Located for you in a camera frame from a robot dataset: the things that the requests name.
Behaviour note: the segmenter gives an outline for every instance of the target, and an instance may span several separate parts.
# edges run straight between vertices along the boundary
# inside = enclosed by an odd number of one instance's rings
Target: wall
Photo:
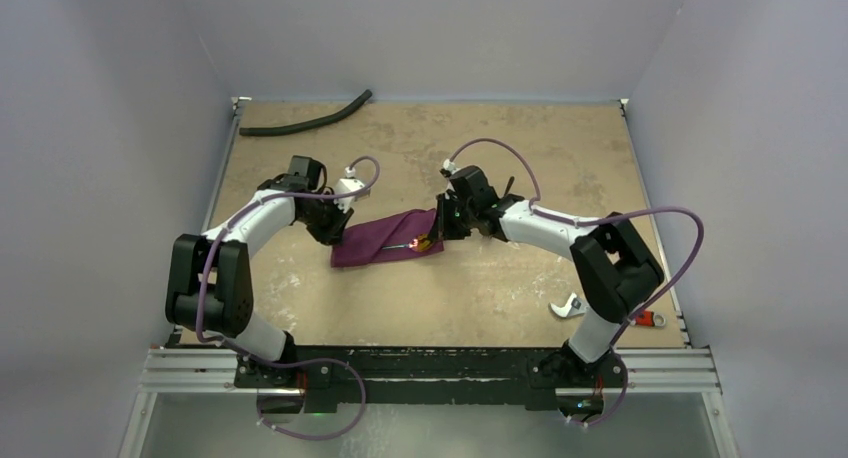
[[[743,456],[848,448],[846,98],[845,0],[686,0],[629,103],[652,202],[706,222],[680,300]]]
[[[115,456],[230,113],[180,0],[0,0],[0,443]]]
[[[233,94],[629,96],[683,0],[186,0]]]

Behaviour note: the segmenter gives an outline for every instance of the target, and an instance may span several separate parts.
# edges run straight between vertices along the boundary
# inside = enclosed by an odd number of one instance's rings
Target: folded fabric
[[[409,210],[376,221],[354,225],[345,230],[342,243],[333,247],[330,254],[330,266],[343,268],[362,266],[370,263],[411,260],[421,258],[445,249],[444,243],[434,243],[429,250],[418,252],[409,248],[384,246],[410,243],[418,235],[430,231],[436,219],[436,210]]]

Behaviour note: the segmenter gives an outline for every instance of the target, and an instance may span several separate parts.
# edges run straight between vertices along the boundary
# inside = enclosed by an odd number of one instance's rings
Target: purple cable
[[[244,208],[239,210],[238,213],[233,215],[233,217],[230,218],[229,221],[227,221],[226,225],[224,225],[224,227],[221,228],[221,232],[218,233],[218,236],[216,236],[215,240],[212,241],[212,245],[209,247],[209,255],[206,257],[206,262],[203,265],[203,274],[200,278],[200,290],[198,291],[198,295],[197,295],[197,316],[195,317],[195,320],[194,320],[194,332],[197,336],[198,341],[200,341],[201,343],[218,342],[219,344],[226,345],[228,348],[232,349],[236,353],[240,353],[242,355],[250,356],[250,353],[247,350],[237,346],[235,343],[231,343],[230,341],[223,339],[222,336],[213,336],[211,338],[206,338],[205,336],[203,336],[203,309],[204,309],[204,305],[206,303],[206,293],[207,293],[207,290],[208,290],[208,287],[209,287],[209,274],[212,272],[212,262],[214,261],[215,253],[218,251],[218,247],[221,245],[221,241],[223,241],[223,239],[227,235],[227,233],[230,232],[230,229],[232,227],[234,227],[235,224],[239,222],[239,220],[244,218],[245,215],[247,215],[248,213],[250,213],[251,211],[256,209],[258,206],[261,206],[265,202],[268,202],[268,201],[271,201],[271,200],[276,200],[278,198],[306,198],[306,199],[313,199],[313,200],[335,200],[335,199],[339,199],[339,198],[348,198],[348,197],[351,197],[351,196],[357,196],[357,195],[361,195],[361,194],[368,192],[368,190],[370,190],[371,187],[374,186],[374,183],[376,183],[377,179],[380,177],[380,163],[371,156],[360,156],[359,158],[353,160],[353,162],[348,166],[348,168],[353,168],[354,166],[356,166],[359,162],[361,162],[363,160],[367,160],[367,161],[370,161],[371,163],[374,163],[374,176],[371,178],[371,181],[366,183],[365,186],[363,188],[360,188],[359,190],[351,191],[349,193],[339,193],[339,194],[333,194],[333,195],[317,195],[317,194],[314,194],[314,193],[291,193],[291,192],[274,193],[274,194],[265,196],[262,199],[261,202],[260,201],[250,202],[247,206],[245,206]],[[299,438],[301,440],[323,441],[323,440],[331,440],[333,438],[337,438],[337,437],[347,433],[348,431],[353,429],[353,427],[356,426],[357,423],[359,423],[360,419],[362,419],[362,415],[365,413],[365,382],[362,381],[362,377],[359,376],[359,373],[357,373],[356,370],[354,370],[347,363],[340,361],[340,360],[336,360],[334,358],[315,358],[315,359],[311,359],[311,360],[298,361],[296,363],[286,363],[286,364],[274,363],[272,361],[265,360],[265,359],[258,357],[258,356],[254,356],[254,359],[256,361],[259,361],[260,363],[266,365],[266,366],[270,366],[272,368],[281,368],[281,369],[295,368],[295,367],[299,367],[299,366],[311,365],[311,364],[314,364],[314,363],[334,363],[334,364],[337,364],[337,365],[341,365],[345,369],[350,371],[353,374],[353,377],[356,378],[356,382],[359,384],[359,391],[361,392],[361,396],[362,396],[359,411],[357,412],[354,419],[347,426],[345,426],[341,430],[335,431],[333,433],[329,433],[329,434],[326,434],[326,435],[305,435],[305,434],[297,433],[295,431],[285,430],[283,428],[279,428],[276,425],[268,422],[268,420],[266,420],[260,414],[260,421],[262,422],[262,424],[264,424],[268,428],[271,428],[274,431],[277,431],[279,433],[282,433],[282,434],[285,434],[285,435],[288,435],[288,436],[291,436],[291,437],[294,437],[294,438]]]
[[[553,220],[553,221],[556,221],[556,222],[559,222],[559,223],[565,223],[566,225],[577,226],[577,227],[608,225],[608,224],[611,224],[611,223],[618,223],[620,221],[629,220],[631,218],[637,218],[637,217],[640,217],[640,216],[647,216],[647,215],[654,215],[654,214],[659,214],[659,213],[681,213],[681,214],[684,214],[684,215],[692,218],[692,220],[695,222],[695,226],[698,228],[698,235],[695,238],[695,244],[692,246],[692,251],[689,253],[689,256],[686,258],[686,261],[683,262],[683,265],[680,267],[679,270],[677,270],[677,273],[675,273],[671,277],[671,279],[669,279],[668,282],[665,285],[662,286],[662,288],[657,290],[657,292],[654,293],[654,295],[651,298],[649,298],[647,301],[645,301],[645,303],[643,303],[642,306],[636,308],[633,311],[633,313],[630,314],[630,316],[627,318],[627,321],[625,321],[621,325],[621,327],[618,329],[618,331],[615,333],[615,335],[613,335],[612,341],[610,342],[610,347],[614,346],[618,342],[619,338],[621,338],[621,335],[624,334],[624,331],[627,329],[631,320],[634,320],[639,315],[639,313],[642,313],[643,311],[647,310],[648,307],[650,307],[657,300],[659,300],[662,295],[664,295],[666,292],[668,292],[668,290],[670,290],[671,287],[674,286],[680,280],[680,278],[683,276],[683,274],[686,273],[686,271],[692,265],[692,262],[695,261],[695,257],[698,255],[698,252],[701,250],[701,244],[703,244],[703,242],[704,242],[704,222],[693,211],[691,211],[687,208],[680,207],[680,206],[660,206],[660,207],[656,207],[656,208],[648,208],[646,210],[631,211],[630,213],[624,213],[624,214],[621,214],[621,215],[610,216],[610,217],[607,217],[607,218],[600,218],[600,219],[588,220],[588,221],[574,221],[574,220],[569,219],[569,218],[553,215],[553,214],[546,213],[544,211],[535,209],[534,206],[533,206],[534,203],[536,203],[537,201],[542,199],[542,191],[541,191],[541,188],[539,187],[539,181],[536,179],[536,174],[533,173],[533,170],[530,168],[530,165],[527,163],[527,160],[525,160],[524,157],[521,156],[521,154],[518,151],[516,151],[513,147],[507,145],[506,143],[504,143],[500,140],[496,140],[494,138],[477,138],[477,139],[471,140],[468,143],[460,146],[453,153],[453,155],[451,155],[450,161],[453,161],[463,150],[465,150],[469,146],[471,146],[475,143],[482,143],[482,142],[494,143],[494,144],[499,145],[503,148],[506,148],[513,155],[515,155],[516,158],[518,158],[518,161],[520,161],[522,165],[524,165],[524,169],[527,170],[527,174],[530,175],[530,181],[533,182],[533,189],[536,192],[536,196],[534,196],[533,198],[530,198],[530,200],[528,202],[528,205],[530,207],[530,212],[534,215],[538,215],[538,216],[541,216],[543,218],[547,218],[549,220]],[[627,367],[624,366],[624,361],[621,359],[621,356],[619,356],[614,351],[613,351],[613,355],[615,355],[615,358],[621,364],[621,368],[624,371],[624,384],[622,385],[622,388],[621,388],[621,394],[618,395],[618,398],[615,400],[615,403],[613,403],[612,407],[610,408],[610,410],[608,412],[604,413],[600,418],[598,418],[597,420],[594,420],[588,426],[594,426],[598,423],[601,423],[601,422],[607,420],[618,409],[618,407],[621,405],[621,402],[624,401],[625,390],[627,389],[627,385],[628,385]]]

